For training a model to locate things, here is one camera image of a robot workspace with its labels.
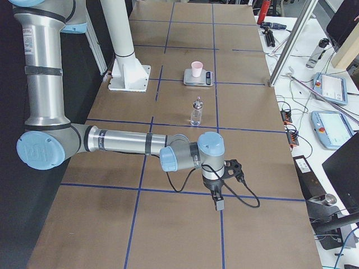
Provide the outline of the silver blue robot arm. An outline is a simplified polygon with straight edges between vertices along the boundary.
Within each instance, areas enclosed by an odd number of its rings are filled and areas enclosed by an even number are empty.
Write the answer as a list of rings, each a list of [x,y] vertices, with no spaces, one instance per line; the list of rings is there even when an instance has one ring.
[[[30,116],[16,149],[29,167],[48,170],[81,152],[96,150],[157,155],[164,171],[201,169],[215,208],[224,209],[227,168],[224,140],[205,132],[196,142],[182,134],[162,135],[100,129],[72,123],[65,116],[61,33],[87,29],[85,1],[13,1],[22,26]]]

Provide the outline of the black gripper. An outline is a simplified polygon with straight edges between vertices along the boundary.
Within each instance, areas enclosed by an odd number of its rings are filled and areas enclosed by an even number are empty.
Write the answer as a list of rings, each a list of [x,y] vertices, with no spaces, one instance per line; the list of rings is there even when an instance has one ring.
[[[204,186],[211,191],[211,197],[214,201],[215,210],[222,211],[224,210],[224,198],[222,196],[222,186],[224,185],[224,180],[222,179],[208,179],[202,177]]]

